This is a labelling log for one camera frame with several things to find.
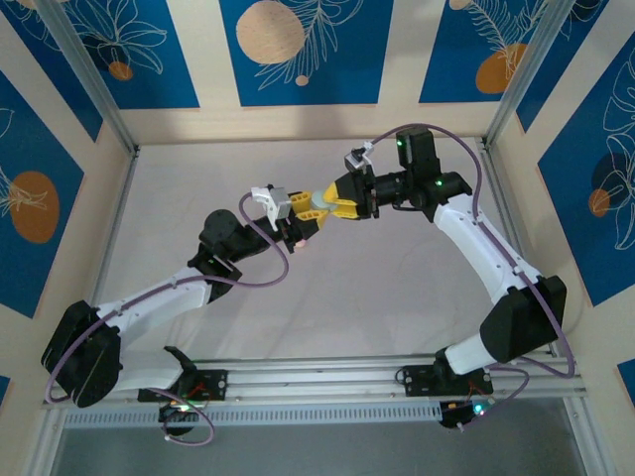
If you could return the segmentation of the blue poster with fern drawing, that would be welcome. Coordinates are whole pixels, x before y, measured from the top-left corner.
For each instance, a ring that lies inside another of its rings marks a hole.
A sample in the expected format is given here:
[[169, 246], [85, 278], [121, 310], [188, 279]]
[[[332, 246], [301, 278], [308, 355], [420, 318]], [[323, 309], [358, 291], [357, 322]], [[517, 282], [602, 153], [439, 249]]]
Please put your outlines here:
[[446, 0], [422, 103], [497, 101], [549, 0]]

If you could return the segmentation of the blue poster with beige circle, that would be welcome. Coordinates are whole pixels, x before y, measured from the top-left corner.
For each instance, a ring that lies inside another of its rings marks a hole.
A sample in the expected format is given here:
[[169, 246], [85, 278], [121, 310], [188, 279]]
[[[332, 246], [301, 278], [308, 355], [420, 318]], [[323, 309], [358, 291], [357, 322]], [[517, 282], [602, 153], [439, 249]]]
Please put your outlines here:
[[243, 107], [377, 103], [394, 0], [219, 0]]

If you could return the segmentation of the blue poster with lily drawing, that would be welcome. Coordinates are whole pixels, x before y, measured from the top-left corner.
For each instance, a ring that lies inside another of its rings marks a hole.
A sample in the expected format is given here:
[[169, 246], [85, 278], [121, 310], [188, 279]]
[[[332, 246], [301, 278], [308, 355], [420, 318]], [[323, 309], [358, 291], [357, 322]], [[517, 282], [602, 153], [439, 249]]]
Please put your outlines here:
[[119, 108], [198, 108], [167, 0], [69, 0], [63, 9]]
[[635, 36], [539, 169], [592, 304], [635, 285]]

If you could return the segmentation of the aluminium mounting beam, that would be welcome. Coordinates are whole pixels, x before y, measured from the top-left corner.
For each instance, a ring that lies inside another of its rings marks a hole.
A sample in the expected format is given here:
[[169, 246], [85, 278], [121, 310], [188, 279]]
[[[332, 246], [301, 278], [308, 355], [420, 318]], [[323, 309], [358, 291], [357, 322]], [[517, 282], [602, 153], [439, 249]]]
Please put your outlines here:
[[[533, 362], [519, 360], [499, 369], [487, 369], [493, 392], [474, 396], [474, 402], [498, 403], [519, 398], [579, 398], [587, 394], [580, 374], [562, 379], [544, 370], [549, 364], [559, 371], [563, 358], [539, 352]], [[204, 371], [225, 370], [225, 398], [198, 404], [226, 402], [239, 405], [339, 404], [383, 402], [390, 399], [461, 402], [465, 396], [409, 397], [396, 381], [405, 366], [433, 364], [430, 354], [384, 357], [307, 359], [202, 360], [194, 362]]]

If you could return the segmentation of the blue poster with orange circle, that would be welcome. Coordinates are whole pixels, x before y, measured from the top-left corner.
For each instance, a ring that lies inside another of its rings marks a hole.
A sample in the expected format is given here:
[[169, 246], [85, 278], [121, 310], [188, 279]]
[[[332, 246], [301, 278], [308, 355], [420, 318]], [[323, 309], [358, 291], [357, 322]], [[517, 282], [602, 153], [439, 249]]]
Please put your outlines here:
[[35, 316], [83, 177], [0, 71], [0, 304]]

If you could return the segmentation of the aluminium side rail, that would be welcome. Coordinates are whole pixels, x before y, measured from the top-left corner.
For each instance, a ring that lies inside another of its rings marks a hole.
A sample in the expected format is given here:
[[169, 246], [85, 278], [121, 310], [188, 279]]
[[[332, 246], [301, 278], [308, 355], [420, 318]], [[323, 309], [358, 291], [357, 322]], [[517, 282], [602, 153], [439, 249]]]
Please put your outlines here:
[[483, 175], [487, 181], [500, 221], [498, 230], [510, 246], [507, 255], [518, 270], [528, 270], [536, 261], [527, 247], [528, 232], [521, 217], [518, 200], [502, 164], [501, 156], [488, 147], [484, 138], [477, 138], [476, 145]]
[[140, 155], [140, 147], [136, 146], [134, 153], [131, 157], [131, 161], [128, 166], [127, 172], [126, 172], [125, 180], [123, 181], [120, 193], [118, 195], [118, 200], [116, 202], [116, 208], [115, 208], [112, 223], [109, 229], [107, 241], [105, 243], [103, 256], [100, 261], [97, 278], [96, 278], [96, 281], [92, 290], [92, 294], [89, 300], [89, 302], [92, 304], [99, 303], [100, 301], [102, 290], [107, 278], [108, 269], [110, 266], [110, 261], [112, 258], [114, 246], [115, 246], [116, 239], [117, 239], [119, 229], [121, 226], [121, 222], [123, 219], [123, 214], [125, 212], [125, 207], [126, 207], [129, 193], [130, 193], [130, 188], [132, 186], [134, 175], [137, 169], [139, 155]]

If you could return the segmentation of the aluminium frame post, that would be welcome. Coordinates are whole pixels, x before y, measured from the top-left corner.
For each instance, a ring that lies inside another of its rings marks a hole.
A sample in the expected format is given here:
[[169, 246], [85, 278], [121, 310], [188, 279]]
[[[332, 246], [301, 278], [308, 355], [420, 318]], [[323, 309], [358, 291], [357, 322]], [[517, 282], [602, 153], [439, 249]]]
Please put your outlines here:
[[507, 89], [483, 137], [488, 147], [494, 149], [508, 123], [516, 115], [519, 103], [557, 37], [574, 1], [537, 0], [536, 8], [525, 8], [518, 15], [517, 24], [520, 27], [527, 26], [530, 21], [534, 23], [529, 31], [530, 39], [524, 55], [514, 69]]
[[57, 0], [34, 0], [36, 10], [60, 48], [75, 77], [102, 119], [110, 126], [128, 157], [138, 157], [139, 145], [125, 124], [113, 96]]

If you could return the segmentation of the blue floral wall poster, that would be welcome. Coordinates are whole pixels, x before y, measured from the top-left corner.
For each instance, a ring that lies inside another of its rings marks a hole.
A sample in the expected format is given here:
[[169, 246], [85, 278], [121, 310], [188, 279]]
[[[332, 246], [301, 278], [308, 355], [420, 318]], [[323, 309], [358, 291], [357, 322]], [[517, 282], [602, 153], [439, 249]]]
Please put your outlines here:
[[528, 86], [516, 115], [527, 133], [608, 0], [575, 0], [560, 31]]
[[38, 62], [90, 139], [95, 142], [103, 118], [92, 103], [32, 0], [0, 0], [0, 11]]

